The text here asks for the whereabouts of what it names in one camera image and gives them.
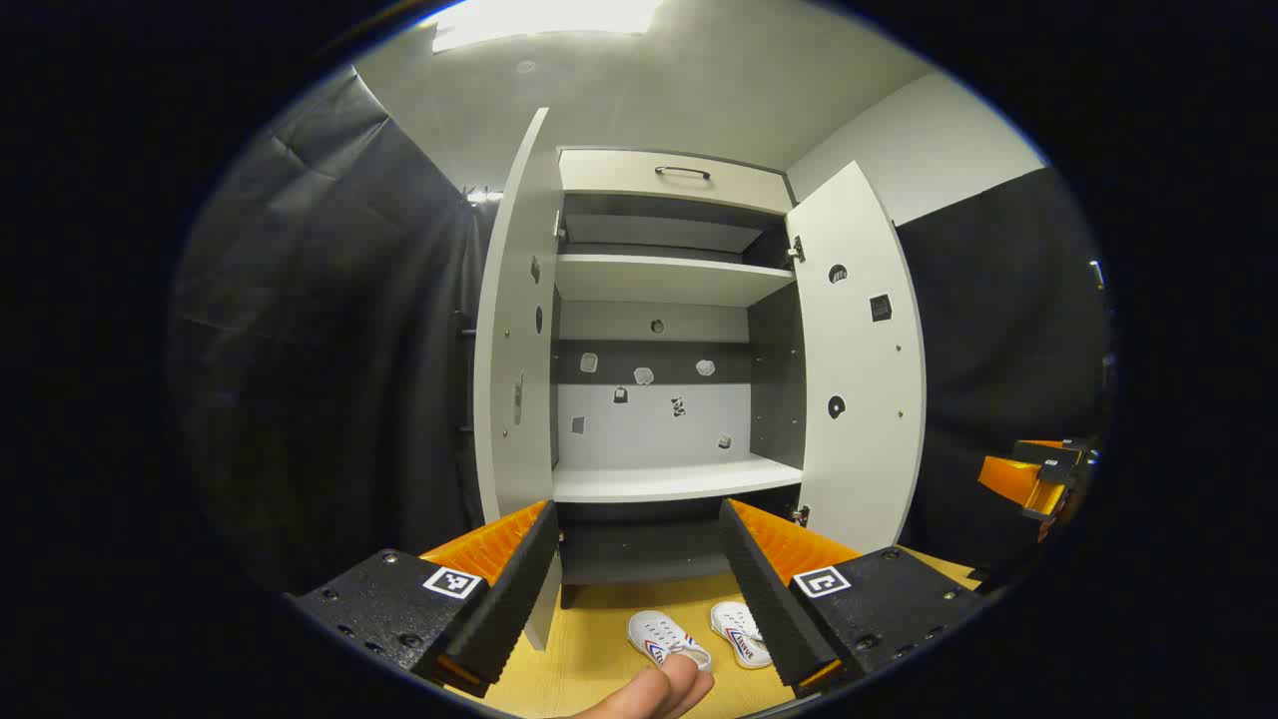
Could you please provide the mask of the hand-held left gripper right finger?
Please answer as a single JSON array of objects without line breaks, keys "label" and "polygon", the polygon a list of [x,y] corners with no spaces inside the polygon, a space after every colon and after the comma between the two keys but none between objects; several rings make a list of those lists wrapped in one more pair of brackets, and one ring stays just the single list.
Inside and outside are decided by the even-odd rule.
[{"label": "hand-held left gripper right finger", "polygon": [[858,552],[748,502],[722,501],[718,533],[782,685],[823,693],[904,664],[987,609],[898,547]]}]

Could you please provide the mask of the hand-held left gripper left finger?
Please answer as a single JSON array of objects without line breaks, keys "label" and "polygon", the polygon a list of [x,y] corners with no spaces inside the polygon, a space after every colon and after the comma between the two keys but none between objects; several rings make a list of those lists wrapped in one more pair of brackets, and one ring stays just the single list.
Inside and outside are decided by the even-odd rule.
[{"label": "hand-held left gripper left finger", "polygon": [[291,608],[380,665],[482,699],[501,678],[560,545],[538,501],[423,554],[374,550]]}]

